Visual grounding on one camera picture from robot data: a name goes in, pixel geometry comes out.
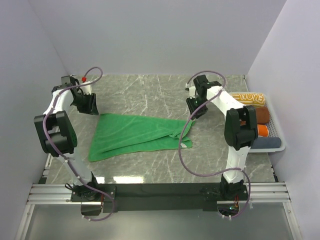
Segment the green towel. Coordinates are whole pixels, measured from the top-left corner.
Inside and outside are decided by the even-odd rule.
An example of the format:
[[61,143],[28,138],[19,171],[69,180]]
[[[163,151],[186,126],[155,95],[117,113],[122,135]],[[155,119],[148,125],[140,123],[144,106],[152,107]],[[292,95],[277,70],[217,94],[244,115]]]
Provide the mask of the green towel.
[[88,160],[99,162],[119,155],[191,148],[187,136],[194,121],[142,115],[101,114],[89,149]]

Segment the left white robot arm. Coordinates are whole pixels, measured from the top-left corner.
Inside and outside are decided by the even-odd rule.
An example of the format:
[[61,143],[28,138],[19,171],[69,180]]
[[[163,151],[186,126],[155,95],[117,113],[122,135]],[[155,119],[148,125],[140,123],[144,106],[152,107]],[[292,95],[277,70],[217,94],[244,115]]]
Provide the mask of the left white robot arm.
[[92,93],[91,86],[79,85],[80,82],[75,77],[63,76],[61,85],[55,86],[51,91],[52,100],[48,109],[42,115],[35,116],[33,122],[42,150],[60,160],[70,173],[73,171],[69,163],[72,163],[76,171],[73,185],[66,184],[65,187],[78,197],[95,201],[100,197],[101,189],[93,173],[78,157],[78,139],[67,110],[70,106],[75,106],[82,114],[97,116],[99,112],[96,94]]

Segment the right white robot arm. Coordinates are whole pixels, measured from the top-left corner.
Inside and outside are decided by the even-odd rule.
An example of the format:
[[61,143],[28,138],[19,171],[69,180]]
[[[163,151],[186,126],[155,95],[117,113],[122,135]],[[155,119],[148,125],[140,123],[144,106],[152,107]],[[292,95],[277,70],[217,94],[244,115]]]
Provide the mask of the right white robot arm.
[[221,175],[220,195],[233,199],[246,193],[243,170],[247,155],[258,138],[258,124],[255,107],[244,105],[233,98],[218,81],[208,81],[205,75],[193,79],[194,86],[186,86],[186,99],[190,119],[195,120],[207,111],[207,104],[214,104],[224,115],[224,139],[228,145],[226,171]]

